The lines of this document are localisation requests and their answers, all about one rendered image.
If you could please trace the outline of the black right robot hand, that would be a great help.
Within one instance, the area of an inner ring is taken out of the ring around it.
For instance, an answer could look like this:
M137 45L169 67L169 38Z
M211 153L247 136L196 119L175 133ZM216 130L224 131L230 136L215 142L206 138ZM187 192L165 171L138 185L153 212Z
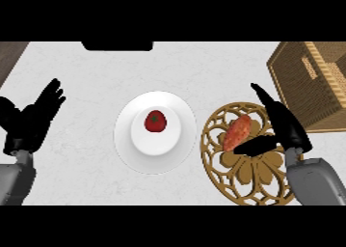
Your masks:
M234 149L234 153L255 157L273 151L277 145L283 146L284 151L295 149L299 153L308 152L313 149L313 143L296 116L258 84L252 83L250 86L265 106L274 135L259 135Z

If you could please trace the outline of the red tomato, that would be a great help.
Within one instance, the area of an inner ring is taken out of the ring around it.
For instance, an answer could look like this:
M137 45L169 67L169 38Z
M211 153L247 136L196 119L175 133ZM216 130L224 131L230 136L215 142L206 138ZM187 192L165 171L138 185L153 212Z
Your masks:
M168 126L166 116L162 111L153 110L146 118L146 129L150 132L163 132Z

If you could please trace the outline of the golden openwork round placemat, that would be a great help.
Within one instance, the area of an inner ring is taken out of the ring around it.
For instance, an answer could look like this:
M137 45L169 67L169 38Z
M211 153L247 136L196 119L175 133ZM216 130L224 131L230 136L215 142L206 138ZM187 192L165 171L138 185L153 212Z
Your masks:
M240 206L287 205L295 199L286 174L284 148L256 157L236 154L222 147L230 125L243 116L250 116L250 135L273 136L265 108L249 102L221 106L209 116L203 127L200 153L212 184L222 195Z

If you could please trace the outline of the black appliance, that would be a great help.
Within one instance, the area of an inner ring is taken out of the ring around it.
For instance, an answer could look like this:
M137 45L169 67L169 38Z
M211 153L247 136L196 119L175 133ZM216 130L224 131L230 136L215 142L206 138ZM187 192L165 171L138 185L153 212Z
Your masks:
M83 41L85 48L91 51L150 51L151 41Z

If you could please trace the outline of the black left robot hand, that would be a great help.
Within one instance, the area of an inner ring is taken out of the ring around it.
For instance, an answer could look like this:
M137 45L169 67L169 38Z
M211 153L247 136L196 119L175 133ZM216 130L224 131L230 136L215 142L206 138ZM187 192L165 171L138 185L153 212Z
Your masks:
M52 120L66 101L60 81L54 79L33 104L23 110L0 96L0 127L7 131L4 153L39 151Z

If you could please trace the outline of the brown wooden panel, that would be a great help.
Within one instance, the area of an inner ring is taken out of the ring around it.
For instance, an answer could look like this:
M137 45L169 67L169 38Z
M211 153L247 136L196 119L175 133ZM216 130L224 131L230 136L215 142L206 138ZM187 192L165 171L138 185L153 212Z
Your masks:
M0 88L27 46L27 41L0 41Z

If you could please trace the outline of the brown wicker basket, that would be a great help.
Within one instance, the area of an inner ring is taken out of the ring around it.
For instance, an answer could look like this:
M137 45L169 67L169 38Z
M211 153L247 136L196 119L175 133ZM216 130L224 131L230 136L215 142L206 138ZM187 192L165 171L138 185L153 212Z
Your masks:
M346 41L283 41L267 66L307 132L346 131Z

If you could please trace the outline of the white round plate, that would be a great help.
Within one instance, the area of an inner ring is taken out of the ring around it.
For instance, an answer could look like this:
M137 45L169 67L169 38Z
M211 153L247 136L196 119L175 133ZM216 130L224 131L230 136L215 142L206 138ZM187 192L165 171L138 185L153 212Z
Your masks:
M169 92L140 95L123 108L114 126L114 146L126 165L159 175L188 157L197 121L188 103Z

